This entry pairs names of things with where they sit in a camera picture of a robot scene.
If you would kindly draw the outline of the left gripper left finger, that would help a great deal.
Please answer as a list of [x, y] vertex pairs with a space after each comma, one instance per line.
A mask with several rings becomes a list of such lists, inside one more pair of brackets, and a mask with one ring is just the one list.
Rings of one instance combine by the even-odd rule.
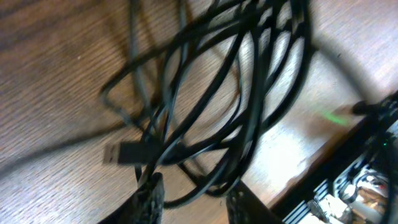
[[161, 224], [164, 196], [163, 176], [156, 172], [99, 224]]

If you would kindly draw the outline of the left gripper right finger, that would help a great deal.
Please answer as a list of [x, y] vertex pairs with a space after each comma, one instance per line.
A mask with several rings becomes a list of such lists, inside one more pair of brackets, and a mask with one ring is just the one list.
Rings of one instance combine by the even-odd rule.
[[248, 188], [239, 181], [226, 198], [229, 224], [280, 224], [275, 216]]

